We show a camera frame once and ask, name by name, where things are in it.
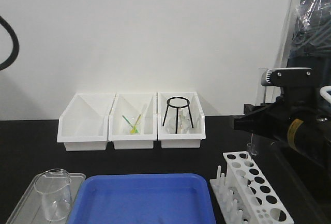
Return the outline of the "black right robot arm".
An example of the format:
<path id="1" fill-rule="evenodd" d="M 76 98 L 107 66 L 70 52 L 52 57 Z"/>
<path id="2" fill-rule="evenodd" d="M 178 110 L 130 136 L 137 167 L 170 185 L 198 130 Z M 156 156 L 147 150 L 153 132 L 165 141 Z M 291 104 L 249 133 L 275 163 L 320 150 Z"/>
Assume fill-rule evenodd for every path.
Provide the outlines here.
<path id="1" fill-rule="evenodd" d="M 330 170 L 330 114 L 318 108 L 313 86 L 283 87 L 276 101 L 245 105 L 245 115 L 232 116 L 234 130 L 286 143 L 290 148 Z"/>

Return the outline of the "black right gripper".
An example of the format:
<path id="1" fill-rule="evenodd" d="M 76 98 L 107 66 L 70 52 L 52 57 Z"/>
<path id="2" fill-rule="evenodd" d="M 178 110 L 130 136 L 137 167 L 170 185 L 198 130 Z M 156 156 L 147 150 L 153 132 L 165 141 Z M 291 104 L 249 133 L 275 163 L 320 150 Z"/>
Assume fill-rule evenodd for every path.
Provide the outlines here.
<path id="1" fill-rule="evenodd" d="M 313 86 L 282 87 L 274 103 L 244 104 L 233 129 L 281 141 L 314 141 L 320 135 L 317 93 Z"/>

